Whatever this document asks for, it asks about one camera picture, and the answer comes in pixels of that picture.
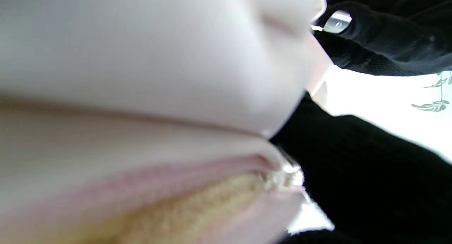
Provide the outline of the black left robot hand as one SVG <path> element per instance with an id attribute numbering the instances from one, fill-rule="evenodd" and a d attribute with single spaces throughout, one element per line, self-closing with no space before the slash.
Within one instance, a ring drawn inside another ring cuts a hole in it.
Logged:
<path id="1" fill-rule="evenodd" d="M 314 35 L 333 64 L 374 76 L 450 71 L 452 0 L 326 0 Z"/>

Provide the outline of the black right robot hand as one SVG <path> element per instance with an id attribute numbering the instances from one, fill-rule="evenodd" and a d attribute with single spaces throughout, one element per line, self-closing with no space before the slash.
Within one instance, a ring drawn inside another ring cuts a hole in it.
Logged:
<path id="1" fill-rule="evenodd" d="M 282 244 L 451 243 L 452 167 L 436 153 L 356 116 L 332 116 L 309 93 L 271 142 L 299 163 L 335 226 Z"/>

